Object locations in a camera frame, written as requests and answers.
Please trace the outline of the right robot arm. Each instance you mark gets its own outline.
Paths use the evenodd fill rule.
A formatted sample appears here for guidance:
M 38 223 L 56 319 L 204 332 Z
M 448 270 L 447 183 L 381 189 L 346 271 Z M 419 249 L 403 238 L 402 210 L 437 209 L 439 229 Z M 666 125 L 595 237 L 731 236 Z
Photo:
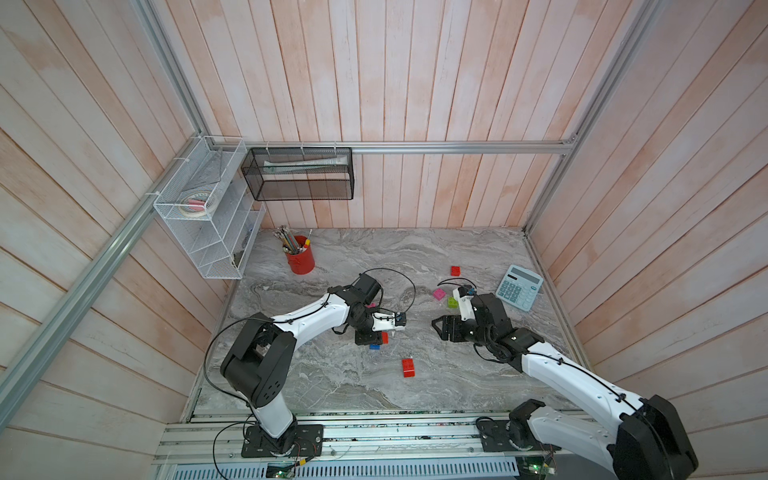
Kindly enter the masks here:
M 459 314 L 431 323 L 441 340 L 486 349 L 490 362 L 545 383 L 591 417 L 582 420 L 529 399 L 504 421 L 476 420 L 484 451 L 559 447 L 619 479 L 687 479 L 698 469 L 693 445 L 670 401 L 659 395 L 643 398 L 576 364 L 538 333 L 513 326 L 494 295 L 465 287 L 456 293 Z

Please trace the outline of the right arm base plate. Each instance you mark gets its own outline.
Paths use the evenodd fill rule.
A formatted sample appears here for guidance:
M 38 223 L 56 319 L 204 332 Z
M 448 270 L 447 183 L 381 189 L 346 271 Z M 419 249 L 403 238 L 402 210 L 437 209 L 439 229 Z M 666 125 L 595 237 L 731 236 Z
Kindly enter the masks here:
M 536 440 L 528 426 L 519 420 L 494 420 L 482 416 L 475 420 L 475 427 L 486 453 L 561 450 L 559 446 Z

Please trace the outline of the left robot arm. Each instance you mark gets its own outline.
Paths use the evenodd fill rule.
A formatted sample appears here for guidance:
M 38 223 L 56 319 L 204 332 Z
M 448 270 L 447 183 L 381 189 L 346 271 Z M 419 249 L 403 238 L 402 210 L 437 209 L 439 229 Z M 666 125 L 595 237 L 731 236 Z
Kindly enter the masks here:
M 314 435 L 297 430 L 297 419 L 282 395 L 299 347 L 337 327 L 352 328 L 358 345 L 379 345 L 385 332 L 403 327 L 404 316 L 374 303 L 382 287 L 361 274 L 350 285 L 330 287 L 317 301 L 293 312 L 242 320 L 244 326 L 222 360 L 219 371 L 252 409 L 256 424 L 246 431 L 243 454 L 281 456 L 317 445 Z

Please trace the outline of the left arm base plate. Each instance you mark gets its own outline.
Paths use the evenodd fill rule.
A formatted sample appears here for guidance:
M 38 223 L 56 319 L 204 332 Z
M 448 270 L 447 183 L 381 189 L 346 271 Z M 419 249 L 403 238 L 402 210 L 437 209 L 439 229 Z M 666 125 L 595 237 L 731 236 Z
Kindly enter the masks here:
M 246 429 L 241 450 L 243 458 L 311 460 L 322 453 L 324 426 L 321 424 L 291 425 L 281 436 L 270 436 L 261 426 Z

